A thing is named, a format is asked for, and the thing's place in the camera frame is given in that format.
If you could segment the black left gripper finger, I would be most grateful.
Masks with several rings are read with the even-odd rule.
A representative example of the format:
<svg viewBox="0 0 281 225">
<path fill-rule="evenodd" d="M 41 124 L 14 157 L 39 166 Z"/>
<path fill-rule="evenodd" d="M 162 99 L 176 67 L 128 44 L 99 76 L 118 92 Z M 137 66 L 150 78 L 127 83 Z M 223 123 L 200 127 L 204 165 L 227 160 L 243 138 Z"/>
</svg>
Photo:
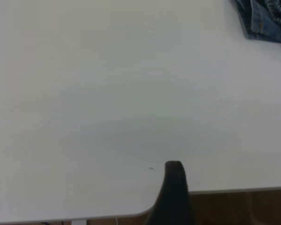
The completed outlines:
<svg viewBox="0 0 281 225">
<path fill-rule="evenodd" d="M 165 163 L 163 184 L 146 224 L 194 224 L 185 170 L 180 161 Z"/>
</svg>

